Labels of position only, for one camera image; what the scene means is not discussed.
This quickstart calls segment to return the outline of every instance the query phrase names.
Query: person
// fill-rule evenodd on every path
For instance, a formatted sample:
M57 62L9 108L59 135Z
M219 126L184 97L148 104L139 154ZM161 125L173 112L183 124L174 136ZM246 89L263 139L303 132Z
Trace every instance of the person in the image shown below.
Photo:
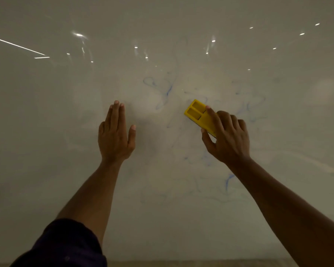
M206 106L216 143L202 129L208 152L224 163L256 201L272 231L300 266L334 266L334 222L269 175L250 157L243 120ZM115 101L99 126L101 163L33 248L12 266L107 266L101 246L119 169L135 149L136 126L126 132L125 106Z

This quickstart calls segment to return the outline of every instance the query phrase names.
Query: rectangular recess on eraser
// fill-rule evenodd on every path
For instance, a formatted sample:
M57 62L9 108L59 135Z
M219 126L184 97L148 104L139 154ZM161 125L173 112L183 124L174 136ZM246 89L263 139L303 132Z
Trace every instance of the rectangular recess on eraser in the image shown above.
M193 118L199 120L199 118L201 117L201 114L199 112L197 112L196 110L194 110L193 108L190 108L187 113L192 116Z
M203 105L201 105L198 102L194 102L192 105L193 108L195 108L198 112L200 113L204 113L205 112L205 107Z

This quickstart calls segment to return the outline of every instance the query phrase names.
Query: yellow whiteboard eraser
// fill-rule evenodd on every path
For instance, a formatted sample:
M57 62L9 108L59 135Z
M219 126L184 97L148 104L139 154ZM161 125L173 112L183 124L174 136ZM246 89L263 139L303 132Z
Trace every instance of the yellow whiteboard eraser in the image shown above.
M195 99L186 109L184 115L216 138L215 126L203 103Z

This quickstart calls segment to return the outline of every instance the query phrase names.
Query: purple shirt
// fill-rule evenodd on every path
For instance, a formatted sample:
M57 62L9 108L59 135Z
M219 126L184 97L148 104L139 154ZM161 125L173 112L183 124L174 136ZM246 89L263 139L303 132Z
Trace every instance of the purple shirt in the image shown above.
M45 228L30 251L11 265L19 266L106 267L107 259L90 229L72 219L58 219Z

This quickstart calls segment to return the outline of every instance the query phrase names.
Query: forearm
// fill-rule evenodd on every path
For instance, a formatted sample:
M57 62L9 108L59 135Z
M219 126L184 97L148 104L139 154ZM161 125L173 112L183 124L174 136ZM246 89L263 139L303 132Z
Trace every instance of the forearm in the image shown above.
M120 166L121 164L101 163L57 218L70 218L83 223L93 231L102 245Z
M334 222L251 159L229 166L299 266L334 266Z

